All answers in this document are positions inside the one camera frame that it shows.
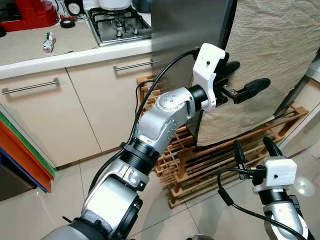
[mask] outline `refrigerator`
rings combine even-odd
[[[152,66],[159,74],[174,58],[203,43],[225,50],[234,21],[237,0],[153,0]],[[194,59],[188,56],[176,63],[162,77],[164,91],[190,87],[193,81]],[[202,111],[186,126],[197,139]]]

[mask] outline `pot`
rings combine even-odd
[[[99,6],[106,10],[122,10],[130,7],[131,0],[97,0]]]

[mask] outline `wooden rack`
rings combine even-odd
[[[138,78],[143,83],[152,77]],[[140,88],[142,101],[151,84]],[[145,111],[150,109],[157,97],[162,94],[161,88],[152,92]],[[165,152],[158,159],[154,171],[160,177],[164,188],[169,191],[169,205],[174,208],[206,192],[216,189],[217,174],[225,168],[236,167],[234,159],[234,140],[239,140],[246,158],[246,167],[261,164],[268,152],[262,142],[268,136],[275,143],[285,138],[286,132],[302,116],[308,113],[303,107],[292,108],[285,115],[274,119],[240,136],[206,147],[197,147],[197,142],[187,127],[178,128]],[[238,179],[236,173],[223,175],[222,183],[227,184]]]

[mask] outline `cabinet door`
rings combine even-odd
[[[150,60],[150,55],[144,55],[67,68],[103,151],[128,140],[135,118],[136,80],[152,74],[151,65],[119,71],[114,66],[122,68]]]
[[[101,152],[65,69],[0,80],[0,102],[58,167]]]

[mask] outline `floor tile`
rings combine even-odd
[[[315,239],[320,239],[320,163],[307,152],[297,155],[294,161],[298,164],[298,185],[292,186],[288,194],[297,196],[309,229]],[[253,194],[251,181],[229,188],[228,193],[236,204],[263,214],[263,205],[259,197]],[[210,197],[189,210],[199,231],[216,240],[257,239],[257,236],[260,240],[269,240],[262,220],[226,206],[219,195]]]
[[[263,214],[260,199],[252,192],[251,181],[231,187],[228,193],[236,204]],[[262,220],[227,206],[218,194],[189,210],[200,233],[215,240],[257,239],[257,236],[259,240],[269,240]]]
[[[320,122],[320,112],[317,113],[308,123],[305,125],[306,128],[311,130],[315,125]]]
[[[297,135],[294,136],[294,138],[290,142],[296,142],[299,143],[301,139],[303,139],[307,132],[310,131],[308,128],[304,127],[300,132],[297,133]]]
[[[307,129],[306,127],[304,129],[307,131],[298,142],[304,148],[308,148],[320,140],[320,122],[318,122],[318,124],[316,124],[312,129]]]
[[[117,151],[109,152],[80,163],[84,197],[87,197],[91,181],[96,175],[97,171],[116,153]]]
[[[315,159],[320,159],[320,140],[307,149]]]
[[[115,153],[116,151],[80,163],[85,197],[88,194],[90,183],[98,169]],[[140,198],[143,200],[143,205],[130,235],[139,233],[187,208],[185,204],[182,204],[171,209],[168,204],[168,197],[166,196],[168,191],[163,189],[160,179],[154,172],[151,172],[149,177],[150,180],[145,187],[145,190],[143,192],[138,192]]]
[[[187,208],[185,204],[170,208],[167,196],[168,190],[163,189],[160,179],[154,172],[151,172],[149,177],[150,180],[145,190],[138,193],[143,200],[143,205],[129,235],[139,233]]]
[[[293,160],[298,164],[298,171],[288,193],[296,195],[310,231],[315,239],[320,239],[320,161],[307,151]]]
[[[299,144],[295,138],[293,138],[287,145],[285,145],[281,149],[281,152],[283,155],[290,157],[291,155],[296,154],[303,149],[304,147]]]
[[[84,203],[79,164],[56,173],[52,193],[39,188],[0,202],[0,235],[6,240],[38,240],[79,217]]]
[[[232,182],[226,184],[226,185],[224,186],[224,188],[225,188],[225,189],[228,189],[228,188],[230,188],[230,187],[232,187],[232,186],[234,186],[234,185],[237,185],[237,184],[239,184],[239,183],[241,183],[241,182],[242,182],[242,181],[241,181],[240,179],[237,179],[237,180],[235,180],[235,181],[232,181]],[[197,197],[195,197],[194,199],[191,199],[191,200],[187,201],[185,204],[186,204],[186,206],[187,206],[188,208],[190,208],[191,206],[193,206],[193,205],[195,205],[195,204],[197,204],[197,203],[200,203],[200,202],[202,202],[203,200],[206,200],[206,199],[208,199],[208,198],[210,198],[210,197],[212,197],[212,196],[214,196],[214,195],[216,195],[216,194],[218,194],[218,189],[217,189],[217,188],[216,188],[216,189],[213,189],[213,190],[211,190],[211,191],[208,191],[208,192],[206,192],[205,194],[202,194],[202,195],[200,195],[200,196],[197,196]]]
[[[186,240],[198,233],[197,227],[186,209],[128,239],[134,240]]]

